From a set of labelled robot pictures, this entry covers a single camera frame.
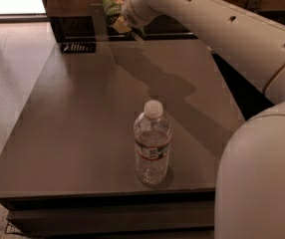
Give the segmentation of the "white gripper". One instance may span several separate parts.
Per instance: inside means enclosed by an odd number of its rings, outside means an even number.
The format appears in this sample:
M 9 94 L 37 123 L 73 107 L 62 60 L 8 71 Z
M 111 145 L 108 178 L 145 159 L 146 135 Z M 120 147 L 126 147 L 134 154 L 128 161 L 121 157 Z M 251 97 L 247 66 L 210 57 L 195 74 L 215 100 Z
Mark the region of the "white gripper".
M 113 29 L 119 34 L 125 34 L 132 28 L 140 29 L 151 23 L 160 15 L 144 0 L 125 0 L 122 6 L 122 16 L 113 24 Z

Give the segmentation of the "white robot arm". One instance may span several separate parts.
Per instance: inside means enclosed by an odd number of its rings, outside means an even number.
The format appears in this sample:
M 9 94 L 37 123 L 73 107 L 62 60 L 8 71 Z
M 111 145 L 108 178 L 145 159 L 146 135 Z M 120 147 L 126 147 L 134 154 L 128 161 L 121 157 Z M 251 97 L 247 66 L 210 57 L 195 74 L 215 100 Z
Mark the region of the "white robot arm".
M 218 167 L 215 239 L 285 239 L 285 26 L 223 0 L 125 0 L 136 29 L 167 15 L 273 106 L 242 125 Z

